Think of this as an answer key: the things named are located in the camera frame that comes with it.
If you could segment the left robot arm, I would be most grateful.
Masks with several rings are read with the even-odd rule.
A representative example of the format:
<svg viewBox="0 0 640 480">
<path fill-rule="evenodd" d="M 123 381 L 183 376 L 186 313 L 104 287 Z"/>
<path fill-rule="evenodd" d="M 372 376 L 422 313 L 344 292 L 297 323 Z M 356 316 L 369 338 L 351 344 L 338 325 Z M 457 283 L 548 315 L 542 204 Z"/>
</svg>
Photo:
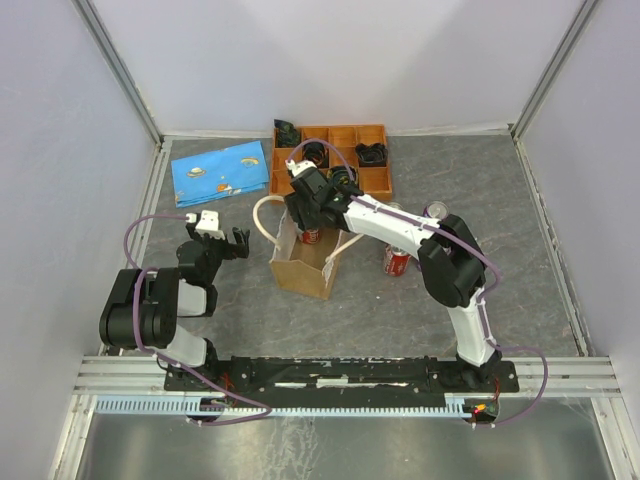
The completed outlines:
<svg viewBox="0 0 640 480">
<path fill-rule="evenodd" d="M 221 378 L 212 342 L 178 325 L 180 318 L 213 315 L 215 276 L 227 260 L 249 256 L 250 232 L 233 228 L 233 241 L 221 231 L 189 225 L 190 240 L 176 250 L 178 264 L 141 277 L 139 268 L 118 272 L 99 321 L 103 344 L 123 350 L 145 347 L 167 363 L 188 366 L 187 379 L 209 390 Z"/>
</svg>

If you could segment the red soda can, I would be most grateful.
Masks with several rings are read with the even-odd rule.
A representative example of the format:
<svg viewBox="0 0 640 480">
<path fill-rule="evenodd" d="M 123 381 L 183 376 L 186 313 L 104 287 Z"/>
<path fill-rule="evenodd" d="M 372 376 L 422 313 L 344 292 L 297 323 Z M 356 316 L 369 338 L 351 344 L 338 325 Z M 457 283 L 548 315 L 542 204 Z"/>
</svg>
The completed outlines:
<svg viewBox="0 0 640 480">
<path fill-rule="evenodd" d="M 405 274 L 410 260 L 409 253 L 388 244 L 385 248 L 383 270 L 392 277 L 402 276 Z"/>
<path fill-rule="evenodd" d="M 321 231 L 319 229 L 309 229 L 301 233 L 300 240 L 307 245 L 317 244 L 321 239 Z"/>
</svg>

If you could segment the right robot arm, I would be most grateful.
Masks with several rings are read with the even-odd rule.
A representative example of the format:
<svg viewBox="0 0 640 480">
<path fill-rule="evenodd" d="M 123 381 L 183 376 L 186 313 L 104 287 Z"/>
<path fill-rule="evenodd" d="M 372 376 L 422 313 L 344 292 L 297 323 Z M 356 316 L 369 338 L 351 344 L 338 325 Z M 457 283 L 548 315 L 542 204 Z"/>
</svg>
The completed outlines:
<svg viewBox="0 0 640 480">
<path fill-rule="evenodd" d="M 396 247 L 421 265 L 426 291 L 448 309 L 461 362 L 460 382 L 481 391 L 495 379 L 501 354 L 486 319 L 488 259 L 458 216 L 434 220 L 391 207 L 359 190 L 336 184 L 310 161 L 289 160 L 293 192 L 285 204 L 299 230 L 340 229 Z"/>
</svg>

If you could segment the burlap canvas tote bag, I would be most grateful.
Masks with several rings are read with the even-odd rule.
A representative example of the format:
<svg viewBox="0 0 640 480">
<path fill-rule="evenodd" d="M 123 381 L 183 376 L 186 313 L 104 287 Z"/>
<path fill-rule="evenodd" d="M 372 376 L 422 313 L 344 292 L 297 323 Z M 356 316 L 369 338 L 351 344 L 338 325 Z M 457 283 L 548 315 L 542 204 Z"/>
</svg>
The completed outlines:
<svg viewBox="0 0 640 480">
<path fill-rule="evenodd" d="M 299 230 L 285 210 L 276 234 L 262 224 L 259 212 L 266 203 L 283 203 L 278 195 L 267 195 L 256 202 L 252 210 L 258 231 L 273 245 L 269 265 L 276 284 L 282 290 L 327 300 L 337 274 L 341 254 L 358 242 L 363 235 L 348 235 L 339 229 L 324 228 L 317 244 L 301 242 Z"/>
</svg>

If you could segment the red soda can back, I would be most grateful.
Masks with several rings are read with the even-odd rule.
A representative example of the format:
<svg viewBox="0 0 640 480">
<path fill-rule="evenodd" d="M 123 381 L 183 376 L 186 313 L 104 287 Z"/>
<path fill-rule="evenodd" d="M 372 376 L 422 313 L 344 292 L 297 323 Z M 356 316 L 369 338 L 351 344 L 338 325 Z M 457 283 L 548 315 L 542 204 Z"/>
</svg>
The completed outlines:
<svg viewBox="0 0 640 480">
<path fill-rule="evenodd" d="M 321 231 L 319 229 L 309 229 L 301 233 L 300 240 L 307 245 L 317 244 L 321 239 Z"/>
</svg>

